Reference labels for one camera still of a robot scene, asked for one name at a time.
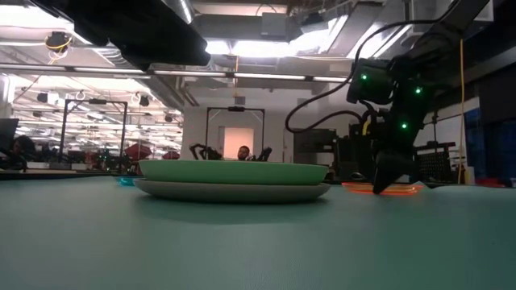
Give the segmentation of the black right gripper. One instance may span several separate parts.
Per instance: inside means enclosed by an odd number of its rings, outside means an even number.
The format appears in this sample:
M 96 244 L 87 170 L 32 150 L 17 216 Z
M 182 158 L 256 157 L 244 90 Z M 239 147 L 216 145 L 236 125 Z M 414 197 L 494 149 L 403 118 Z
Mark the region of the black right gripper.
M 375 133 L 376 171 L 372 191 L 379 195 L 394 182 L 409 183 L 417 166 L 412 147 L 435 92 L 430 61 L 374 60 L 372 101 L 389 105 L 385 124 Z

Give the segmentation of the black perforated panel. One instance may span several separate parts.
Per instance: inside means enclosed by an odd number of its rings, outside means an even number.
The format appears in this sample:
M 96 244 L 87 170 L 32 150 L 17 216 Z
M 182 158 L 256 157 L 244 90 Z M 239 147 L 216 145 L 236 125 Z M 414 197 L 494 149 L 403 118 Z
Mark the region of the black perforated panel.
M 450 149 L 455 145 L 455 142 L 429 141 L 426 145 L 415 147 L 414 161 L 417 164 L 418 178 L 424 182 L 455 182 L 450 161 Z

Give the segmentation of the grey plastic plate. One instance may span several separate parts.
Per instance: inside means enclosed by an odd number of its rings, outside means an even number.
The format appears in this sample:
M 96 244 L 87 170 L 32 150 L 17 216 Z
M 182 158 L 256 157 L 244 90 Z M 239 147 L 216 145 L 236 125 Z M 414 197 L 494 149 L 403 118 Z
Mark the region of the grey plastic plate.
M 202 184 L 150 181 L 136 179 L 136 188 L 159 198 L 175 201 L 230 204 L 290 204 L 314 201 L 331 186 L 317 185 L 258 185 Z

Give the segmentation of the dark equipment cabinet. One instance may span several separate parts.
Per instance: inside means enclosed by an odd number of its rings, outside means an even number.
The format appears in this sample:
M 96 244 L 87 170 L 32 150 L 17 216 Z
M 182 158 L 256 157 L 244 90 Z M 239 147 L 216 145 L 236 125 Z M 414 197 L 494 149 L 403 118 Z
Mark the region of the dark equipment cabinet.
M 335 129 L 312 129 L 293 135 L 293 162 L 330 167 L 334 162 Z

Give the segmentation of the black metal rig frame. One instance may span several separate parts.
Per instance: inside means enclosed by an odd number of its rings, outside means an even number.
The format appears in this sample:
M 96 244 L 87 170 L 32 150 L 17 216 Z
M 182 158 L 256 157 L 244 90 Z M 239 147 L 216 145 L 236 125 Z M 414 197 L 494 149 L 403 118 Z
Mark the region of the black metal rig frame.
M 90 105 L 99 105 L 104 106 L 107 104 L 120 104 L 123 105 L 123 122 L 122 122 L 122 133 L 121 133 L 121 143 L 120 143 L 120 151 L 119 151 L 119 163 L 118 163 L 118 174 L 123 173 L 123 145 L 125 143 L 125 135 L 126 135 L 126 125 L 127 125 L 127 111 L 128 111 L 128 103 L 126 101 L 109 101 L 105 99 L 99 99 L 99 98 L 93 98 L 88 100 L 71 100 L 71 99 L 65 99 L 64 100 L 64 110 L 63 110 L 63 118 L 62 118 L 62 126 L 61 126 L 61 134 L 60 134 L 60 146 L 59 146 L 59 152 L 58 152 L 58 161 L 60 162 L 63 159 L 63 150 L 65 147 L 65 131 L 66 131 L 66 125 L 67 125 L 67 118 L 69 113 L 72 113 L 75 108 L 79 105 L 81 105 L 83 102 L 87 102 Z

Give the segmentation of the green plastic plate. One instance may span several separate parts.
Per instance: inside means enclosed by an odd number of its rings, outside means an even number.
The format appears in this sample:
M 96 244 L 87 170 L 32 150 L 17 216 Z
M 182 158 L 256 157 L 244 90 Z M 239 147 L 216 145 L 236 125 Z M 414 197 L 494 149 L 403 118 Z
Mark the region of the green plastic plate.
M 317 185 L 328 173 L 321 165 L 235 160 L 146 159 L 139 167 L 151 181 L 201 184 Z

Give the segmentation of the long ceiling light strip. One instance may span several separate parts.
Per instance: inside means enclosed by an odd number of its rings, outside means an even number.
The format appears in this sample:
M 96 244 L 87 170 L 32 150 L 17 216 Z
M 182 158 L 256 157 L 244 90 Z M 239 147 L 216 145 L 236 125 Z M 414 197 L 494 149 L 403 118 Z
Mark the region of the long ceiling light strip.
M 10 64 L 0 63 L 0 70 L 11 73 L 27 73 L 44 75 L 107 75 L 108 77 L 208 77 L 208 78 L 230 78 L 230 79 L 260 79 L 275 81 L 306 81 L 324 83 L 342 83 L 346 77 L 323 77 L 292 74 L 274 73 L 253 73 L 253 72 L 216 72 L 216 71 L 185 71 L 185 70 L 149 70 L 147 72 L 133 68 L 95 68 L 59 66 L 47 64 Z

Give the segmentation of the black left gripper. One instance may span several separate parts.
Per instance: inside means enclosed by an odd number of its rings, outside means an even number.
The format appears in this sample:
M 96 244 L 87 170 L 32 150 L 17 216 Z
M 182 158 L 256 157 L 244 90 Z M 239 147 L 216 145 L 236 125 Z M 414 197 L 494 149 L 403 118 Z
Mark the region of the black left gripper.
M 147 70 L 158 61 L 206 66 L 207 42 L 162 0 L 31 0 L 93 45 L 113 44 L 133 66 Z

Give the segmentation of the dark computer monitor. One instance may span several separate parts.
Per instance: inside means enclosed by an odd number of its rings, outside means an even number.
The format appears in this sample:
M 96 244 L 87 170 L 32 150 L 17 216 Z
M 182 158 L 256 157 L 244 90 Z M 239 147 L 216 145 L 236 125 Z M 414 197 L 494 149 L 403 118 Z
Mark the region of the dark computer monitor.
M 18 118 L 0 118 L 0 149 L 10 149 L 18 124 Z

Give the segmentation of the orange plastic plate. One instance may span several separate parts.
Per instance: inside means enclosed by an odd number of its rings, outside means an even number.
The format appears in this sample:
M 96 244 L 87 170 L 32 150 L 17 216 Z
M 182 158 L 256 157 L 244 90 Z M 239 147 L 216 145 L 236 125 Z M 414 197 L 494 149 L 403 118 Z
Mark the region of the orange plastic plate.
M 373 186 L 368 183 L 343 182 L 342 186 L 351 193 L 373 194 Z M 420 184 L 391 184 L 381 192 L 384 196 L 412 196 L 424 188 Z

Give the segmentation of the grey ceiling unit box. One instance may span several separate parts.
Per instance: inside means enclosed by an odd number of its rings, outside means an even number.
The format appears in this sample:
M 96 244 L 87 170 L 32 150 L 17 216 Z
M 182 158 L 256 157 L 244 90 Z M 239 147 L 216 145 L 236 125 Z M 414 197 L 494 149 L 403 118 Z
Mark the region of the grey ceiling unit box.
M 284 39 L 287 34 L 287 16 L 281 13 L 261 14 L 261 35 L 269 39 Z

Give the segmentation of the silver ceiling duct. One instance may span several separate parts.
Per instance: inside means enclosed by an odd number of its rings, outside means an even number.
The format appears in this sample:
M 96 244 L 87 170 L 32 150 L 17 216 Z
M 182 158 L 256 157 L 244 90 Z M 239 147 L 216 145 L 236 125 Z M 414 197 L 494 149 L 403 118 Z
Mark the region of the silver ceiling duct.
M 191 24 L 194 20 L 194 11 L 189 0 L 170 0 L 174 12 L 186 23 Z

